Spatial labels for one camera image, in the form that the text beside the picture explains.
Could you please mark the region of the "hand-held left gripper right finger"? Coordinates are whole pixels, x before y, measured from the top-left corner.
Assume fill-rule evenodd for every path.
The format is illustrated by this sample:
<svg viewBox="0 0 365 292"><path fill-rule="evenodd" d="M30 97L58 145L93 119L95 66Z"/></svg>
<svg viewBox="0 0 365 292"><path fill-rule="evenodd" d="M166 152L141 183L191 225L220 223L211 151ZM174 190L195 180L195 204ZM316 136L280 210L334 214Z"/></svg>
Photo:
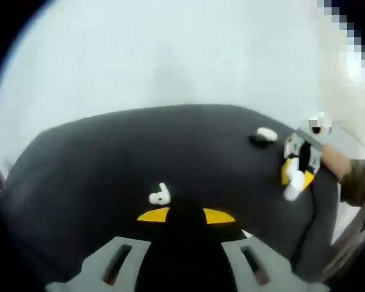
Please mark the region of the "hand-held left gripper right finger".
<svg viewBox="0 0 365 292"><path fill-rule="evenodd" d="M220 210L200 208L186 245L189 291L328 291L307 282L284 256Z"/></svg>

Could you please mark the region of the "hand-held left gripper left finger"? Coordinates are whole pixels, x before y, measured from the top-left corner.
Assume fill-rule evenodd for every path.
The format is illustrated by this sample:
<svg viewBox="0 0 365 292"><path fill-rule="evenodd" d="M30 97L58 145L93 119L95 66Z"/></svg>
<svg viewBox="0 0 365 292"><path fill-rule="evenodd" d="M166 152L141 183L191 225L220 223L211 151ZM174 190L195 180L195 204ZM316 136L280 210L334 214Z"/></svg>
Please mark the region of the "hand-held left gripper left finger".
<svg viewBox="0 0 365 292"><path fill-rule="evenodd" d="M93 240L71 279L46 291L185 291L186 209L157 207L123 214Z"/></svg>

